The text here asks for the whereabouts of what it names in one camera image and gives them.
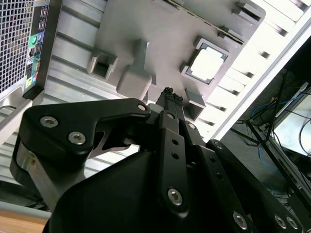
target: blue network cable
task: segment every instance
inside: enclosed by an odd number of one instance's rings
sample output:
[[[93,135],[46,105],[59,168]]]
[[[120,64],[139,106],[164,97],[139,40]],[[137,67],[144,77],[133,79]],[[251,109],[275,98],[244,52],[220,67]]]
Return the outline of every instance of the blue network cable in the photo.
[[[262,162],[263,165],[265,165],[267,168],[271,169],[275,174],[277,174],[278,176],[282,176],[282,174],[279,172],[279,170],[277,168],[274,168],[274,167],[271,167],[269,164],[267,164],[263,159],[262,159],[262,156],[261,156],[261,148],[258,147],[258,157],[260,159],[260,161]]]
[[[290,99],[290,100],[286,100],[286,101],[281,102],[281,103],[279,103],[279,104],[285,104],[285,103],[288,103],[288,102],[290,102],[290,101],[299,99],[299,98],[301,98],[301,97],[303,96],[302,94],[304,94],[304,93],[300,93],[296,98],[293,98],[293,99]],[[258,108],[256,108],[256,109],[252,112],[251,117],[253,117],[253,116],[255,115],[255,113],[257,112],[257,110],[258,110],[259,108],[262,108],[262,107],[265,107],[265,106],[268,106],[268,105],[270,105],[270,103],[265,103],[265,104],[259,106]]]

